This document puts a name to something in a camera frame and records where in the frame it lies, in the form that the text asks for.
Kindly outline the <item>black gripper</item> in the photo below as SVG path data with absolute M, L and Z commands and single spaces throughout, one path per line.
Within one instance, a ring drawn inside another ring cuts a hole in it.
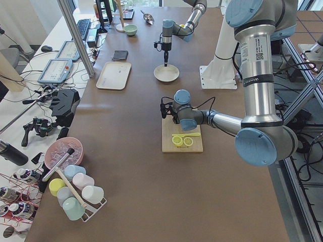
M 172 43 L 162 42 L 161 49 L 164 51 L 164 67 L 168 66 L 169 52 L 172 49 Z
M 172 115 L 173 123 L 179 124 L 180 120 L 179 120 L 178 114 L 174 111 L 171 111 L 171 115 Z

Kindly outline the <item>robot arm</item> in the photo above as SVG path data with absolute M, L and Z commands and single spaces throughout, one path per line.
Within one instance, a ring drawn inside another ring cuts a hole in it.
M 194 1 L 184 1 L 192 7 L 191 15 L 187 19 L 186 23 L 181 26 L 174 20 L 165 19 L 163 20 L 162 33 L 159 42 L 157 44 L 161 45 L 161 50 L 164 52 L 164 66 L 168 66 L 169 52 L 172 49 L 172 38 L 177 36 L 185 41 L 189 41 L 191 35 L 194 33 L 200 18 L 206 12 L 207 1 L 205 0 L 194 0 Z
M 234 134 L 237 153 L 251 165 L 291 156 L 298 140 L 276 114 L 271 41 L 294 34 L 296 12 L 296 1 L 231 1 L 225 19 L 240 45 L 245 117 L 194 110 L 190 93 L 180 89 L 170 105 L 173 122 L 185 131 L 209 125 Z

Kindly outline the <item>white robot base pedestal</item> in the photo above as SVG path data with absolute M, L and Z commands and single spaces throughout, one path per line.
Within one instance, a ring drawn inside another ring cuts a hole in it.
M 237 46 L 234 29 L 226 22 L 226 8 L 230 1 L 219 1 L 223 21 L 213 60 L 200 66 L 200 81 L 203 89 L 237 89 L 233 54 Z

